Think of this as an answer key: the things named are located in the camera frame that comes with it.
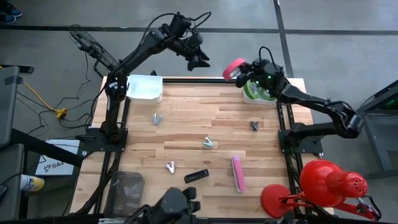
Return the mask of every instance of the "metal clip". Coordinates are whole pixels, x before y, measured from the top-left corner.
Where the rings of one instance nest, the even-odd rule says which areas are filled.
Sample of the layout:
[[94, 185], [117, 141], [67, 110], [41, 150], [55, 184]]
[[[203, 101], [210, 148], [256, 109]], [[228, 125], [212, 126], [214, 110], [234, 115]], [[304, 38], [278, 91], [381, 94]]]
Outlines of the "metal clip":
[[259, 122], [258, 121], [250, 121], [250, 126], [252, 127], [253, 131], [258, 131]]
[[209, 137], [205, 137], [205, 139], [207, 140], [207, 142], [203, 142], [203, 144], [205, 146], [208, 146], [208, 147], [213, 147], [214, 146], [213, 141]]
[[163, 120], [163, 117], [160, 114], [159, 115], [154, 114], [153, 116], [154, 116], [154, 125], [158, 125]]
[[175, 166], [174, 166], [174, 161], [171, 161], [166, 164], [166, 167], [169, 169], [169, 171], [174, 174], [175, 172]]

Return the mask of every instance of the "wooden table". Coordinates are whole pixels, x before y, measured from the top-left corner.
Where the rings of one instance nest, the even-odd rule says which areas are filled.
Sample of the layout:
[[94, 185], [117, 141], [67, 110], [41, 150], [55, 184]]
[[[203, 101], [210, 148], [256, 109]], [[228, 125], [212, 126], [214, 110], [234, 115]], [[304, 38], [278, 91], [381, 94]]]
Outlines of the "wooden table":
[[[303, 79], [291, 78], [290, 82], [305, 91]], [[197, 188], [197, 200], [201, 202], [198, 217], [268, 217], [260, 206], [263, 188], [269, 184], [289, 188], [285, 157], [277, 140], [277, 110], [276, 106], [243, 103], [242, 90], [234, 84], [165, 83], [161, 103], [130, 103], [129, 137], [119, 170], [138, 172], [144, 177], [142, 205], [154, 205], [170, 187], [192, 186]], [[296, 122], [312, 124], [309, 109], [298, 105], [292, 109]], [[96, 107], [94, 126], [99, 127], [104, 121], [105, 110], [103, 93]], [[154, 113], [164, 118], [158, 126], [152, 124]], [[259, 121], [259, 131], [252, 131], [250, 121]], [[215, 142], [213, 149], [202, 146], [207, 136]], [[236, 191], [231, 168], [233, 155], [241, 158], [248, 188], [243, 194]], [[95, 152], [83, 161], [71, 212], [81, 208], [97, 187], [103, 157], [103, 152]], [[316, 157], [302, 154], [302, 159], [306, 164]], [[170, 161], [176, 162], [174, 174], [165, 167]], [[208, 169], [210, 176], [189, 184], [184, 182], [185, 175], [202, 169]], [[104, 190], [102, 208], [107, 194], [108, 188]]]

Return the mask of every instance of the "concrete floor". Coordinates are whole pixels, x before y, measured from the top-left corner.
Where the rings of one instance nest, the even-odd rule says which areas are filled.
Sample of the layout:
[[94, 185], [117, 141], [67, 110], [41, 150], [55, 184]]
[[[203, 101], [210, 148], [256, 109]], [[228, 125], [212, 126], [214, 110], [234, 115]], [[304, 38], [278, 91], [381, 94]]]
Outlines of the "concrete floor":
[[[398, 30], [398, 1], [395, 0], [279, 2], [286, 29]], [[278, 28], [273, 0], [169, 0], [167, 3], [158, 0], [15, 0], [14, 4], [24, 13], [17, 25], [68, 26], [78, 23], [83, 26], [146, 27], [152, 18], [165, 12], [180, 11], [195, 17], [211, 11], [213, 15], [202, 27]], [[171, 18], [166, 17], [154, 26], [169, 20]], [[123, 58], [135, 49], [142, 33], [92, 32], [91, 35], [115, 58]], [[134, 73], [147, 74], [154, 69], [162, 76], [220, 76], [224, 67], [236, 57], [255, 59], [262, 45], [269, 47], [276, 62], [284, 65], [279, 34], [204, 33], [203, 36], [202, 49], [211, 58], [211, 68], [190, 73], [183, 58], [171, 52], [162, 52], [143, 63]], [[294, 77], [304, 78], [307, 91], [313, 95], [345, 100], [357, 108], [368, 96], [397, 79], [397, 35], [287, 35], [287, 44]], [[83, 87], [80, 99], [65, 102], [65, 108], [92, 99], [97, 94], [101, 79], [92, 70], [93, 62], [89, 58], [88, 77], [92, 81]], [[50, 105], [56, 105], [63, 97], [74, 97], [85, 81], [84, 53], [69, 39], [68, 32], [0, 30], [0, 63], [35, 67], [33, 74], [21, 76]], [[19, 91], [34, 98], [24, 86], [20, 86]], [[36, 111], [43, 110], [22, 100]], [[89, 112], [89, 109], [88, 103], [67, 116], [75, 119]], [[83, 128], [67, 130], [60, 127], [51, 113], [43, 117], [50, 131], [41, 135], [41, 139], [84, 133]], [[316, 123], [329, 120], [320, 113], [313, 113], [313, 118]], [[18, 103], [14, 127], [28, 132], [38, 124], [37, 115]], [[42, 128], [33, 135], [44, 131]], [[377, 171], [365, 134], [355, 140], [325, 137], [322, 145], [325, 158], [346, 170], [362, 175]], [[369, 181], [369, 195], [382, 210], [384, 222], [398, 220], [397, 184], [398, 177]], [[70, 193], [72, 188], [68, 186], [32, 199], [30, 217], [60, 215]], [[359, 218], [340, 211], [336, 214]]]

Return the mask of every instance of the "red lamp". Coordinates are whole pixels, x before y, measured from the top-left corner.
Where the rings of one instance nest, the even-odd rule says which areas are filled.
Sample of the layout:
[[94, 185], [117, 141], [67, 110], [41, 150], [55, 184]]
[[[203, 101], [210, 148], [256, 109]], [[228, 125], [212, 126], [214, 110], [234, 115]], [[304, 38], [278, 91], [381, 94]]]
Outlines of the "red lamp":
[[[300, 176], [302, 192], [291, 195], [290, 191], [279, 184], [268, 185], [261, 193], [261, 206], [264, 211], [280, 218], [293, 207], [332, 207], [342, 211], [379, 220], [381, 214], [375, 211], [361, 198], [368, 191], [366, 180], [355, 172], [345, 172], [330, 161], [311, 161], [303, 168]], [[357, 198], [357, 206], [344, 203], [347, 198]]]

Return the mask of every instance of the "red lamp shade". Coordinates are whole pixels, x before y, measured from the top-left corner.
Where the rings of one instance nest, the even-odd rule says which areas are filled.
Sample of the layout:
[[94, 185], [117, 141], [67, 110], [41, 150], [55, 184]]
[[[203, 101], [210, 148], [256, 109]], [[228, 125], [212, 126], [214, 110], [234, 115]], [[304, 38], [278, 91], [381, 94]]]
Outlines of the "red lamp shade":
[[303, 168], [300, 185], [309, 201], [322, 207], [333, 207], [346, 198], [366, 195], [368, 184], [355, 172], [344, 172], [330, 161], [311, 161]]

